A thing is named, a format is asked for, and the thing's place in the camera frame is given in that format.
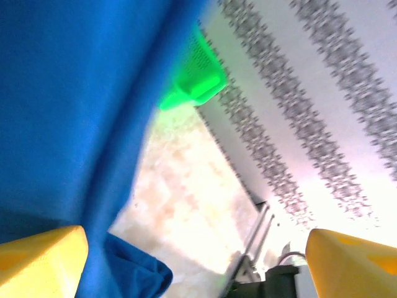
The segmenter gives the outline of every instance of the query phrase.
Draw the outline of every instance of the patterned wall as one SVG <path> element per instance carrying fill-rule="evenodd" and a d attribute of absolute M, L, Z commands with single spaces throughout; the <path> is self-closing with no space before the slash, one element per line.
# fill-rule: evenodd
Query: patterned wall
<path fill-rule="evenodd" d="M 302 228 L 394 224 L 397 2 L 224 0 L 213 11 L 202 29 L 229 85 L 198 111 L 246 188 Z"/>

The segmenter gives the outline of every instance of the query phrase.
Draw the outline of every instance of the green basket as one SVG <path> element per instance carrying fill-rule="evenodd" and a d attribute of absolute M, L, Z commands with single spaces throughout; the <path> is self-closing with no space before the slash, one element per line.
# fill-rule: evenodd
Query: green basket
<path fill-rule="evenodd" d="M 222 66 L 199 29 L 194 30 L 184 57 L 176 75 L 172 77 L 171 88 L 160 103 L 159 108 L 162 110 L 186 102 L 200 106 L 227 84 Z"/>

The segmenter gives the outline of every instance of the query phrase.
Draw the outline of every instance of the black object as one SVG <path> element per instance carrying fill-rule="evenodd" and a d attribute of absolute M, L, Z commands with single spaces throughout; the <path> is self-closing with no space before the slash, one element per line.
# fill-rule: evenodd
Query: black object
<path fill-rule="evenodd" d="M 244 256 L 224 298 L 297 298 L 295 285 L 295 275 L 299 273 L 297 267 L 276 266 L 266 272 L 265 281 L 255 281 L 257 276 L 254 267 L 247 267 L 248 262 L 249 258 Z"/>

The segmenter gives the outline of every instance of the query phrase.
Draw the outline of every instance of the blue fabric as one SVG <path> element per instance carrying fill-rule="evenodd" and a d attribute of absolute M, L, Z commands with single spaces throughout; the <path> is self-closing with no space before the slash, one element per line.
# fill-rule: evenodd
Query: blue fabric
<path fill-rule="evenodd" d="M 158 297 L 171 282 L 107 230 L 203 2 L 0 1 L 0 243 L 81 224 L 77 297 Z"/>

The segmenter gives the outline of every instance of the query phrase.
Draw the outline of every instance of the marble floor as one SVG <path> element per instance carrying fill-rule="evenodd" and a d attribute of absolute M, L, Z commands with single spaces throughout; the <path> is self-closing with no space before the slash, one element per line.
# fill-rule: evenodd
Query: marble floor
<path fill-rule="evenodd" d="M 111 232 L 165 262 L 165 297 L 216 297 L 257 210 L 192 106 L 159 112 Z"/>

